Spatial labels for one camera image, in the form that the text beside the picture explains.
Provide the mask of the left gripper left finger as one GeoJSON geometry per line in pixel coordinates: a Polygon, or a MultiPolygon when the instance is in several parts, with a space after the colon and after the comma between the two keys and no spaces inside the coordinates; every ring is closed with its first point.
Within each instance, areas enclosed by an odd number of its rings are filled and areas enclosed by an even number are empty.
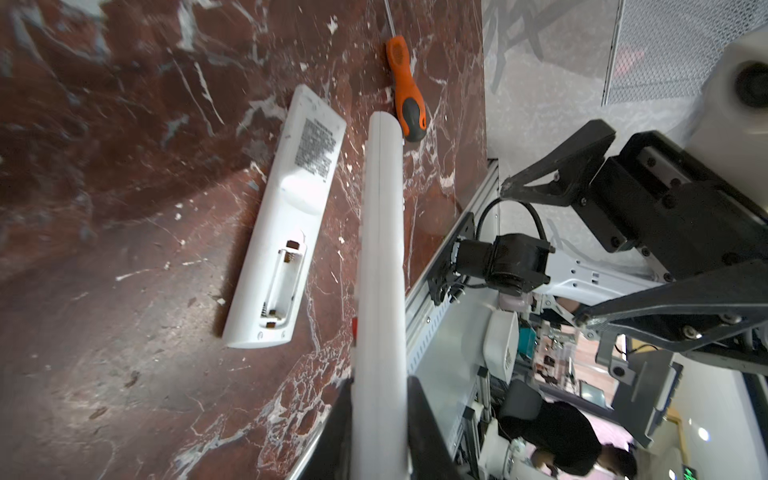
{"type": "Polygon", "coordinates": [[[342,383],[339,396],[299,479],[349,478],[353,383],[353,379],[347,379],[342,383]]]}

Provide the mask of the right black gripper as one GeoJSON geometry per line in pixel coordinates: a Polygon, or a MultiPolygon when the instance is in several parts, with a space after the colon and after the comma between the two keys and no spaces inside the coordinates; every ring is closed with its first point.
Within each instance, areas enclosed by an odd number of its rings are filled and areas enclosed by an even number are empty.
{"type": "Polygon", "coordinates": [[[501,184],[504,200],[573,205],[607,251],[638,250],[659,270],[658,286],[589,307],[577,326],[765,374],[766,214],[656,132],[605,161],[615,138],[590,120],[501,184]]]}

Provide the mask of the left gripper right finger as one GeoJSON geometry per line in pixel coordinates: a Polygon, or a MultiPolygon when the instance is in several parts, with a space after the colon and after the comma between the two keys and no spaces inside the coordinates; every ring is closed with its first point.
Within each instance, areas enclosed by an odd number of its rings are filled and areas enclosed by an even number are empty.
{"type": "Polygon", "coordinates": [[[407,428],[412,479],[460,479],[421,383],[415,376],[407,379],[407,428]]]}

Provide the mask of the white remote control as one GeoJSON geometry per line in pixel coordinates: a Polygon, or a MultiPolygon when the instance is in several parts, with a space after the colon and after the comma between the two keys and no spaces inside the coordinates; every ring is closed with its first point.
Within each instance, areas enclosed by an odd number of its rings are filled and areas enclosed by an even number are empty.
{"type": "Polygon", "coordinates": [[[291,341],[346,126],[308,86],[295,89],[222,334],[227,347],[291,341]]]}

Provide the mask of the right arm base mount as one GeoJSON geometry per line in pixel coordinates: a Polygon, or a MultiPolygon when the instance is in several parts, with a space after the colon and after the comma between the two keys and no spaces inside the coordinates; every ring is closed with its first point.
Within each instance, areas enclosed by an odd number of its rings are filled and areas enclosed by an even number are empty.
{"type": "Polygon", "coordinates": [[[473,239],[474,235],[475,215],[467,211],[456,222],[427,270],[427,287],[435,306],[439,306],[452,286],[461,280],[461,276],[455,272],[455,248],[461,240],[473,239]]]}

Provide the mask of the white remote with coloured buttons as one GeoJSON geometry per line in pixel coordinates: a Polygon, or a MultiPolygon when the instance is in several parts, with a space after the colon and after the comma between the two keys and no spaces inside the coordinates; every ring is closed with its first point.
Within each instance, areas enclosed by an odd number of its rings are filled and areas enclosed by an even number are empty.
{"type": "Polygon", "coordinates": [[[403,138],[376,111],[365,146],[350,476],[408,476],[403,138]]]}

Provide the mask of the orange handled screwdriver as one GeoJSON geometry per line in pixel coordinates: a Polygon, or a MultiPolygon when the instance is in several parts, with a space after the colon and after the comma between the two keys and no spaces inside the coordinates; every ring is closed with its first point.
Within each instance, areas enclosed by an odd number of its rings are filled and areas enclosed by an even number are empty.
{"type": "Polygon", "coordinates": [[[391,38],[385,43],[388,65],[394,79],[395,113],[404,139],[419,143],[426,136],[427,112],[423,96],[411,72],[410,53],[405,38],[398,35],[390,4],[384,1],[391,38]]]}

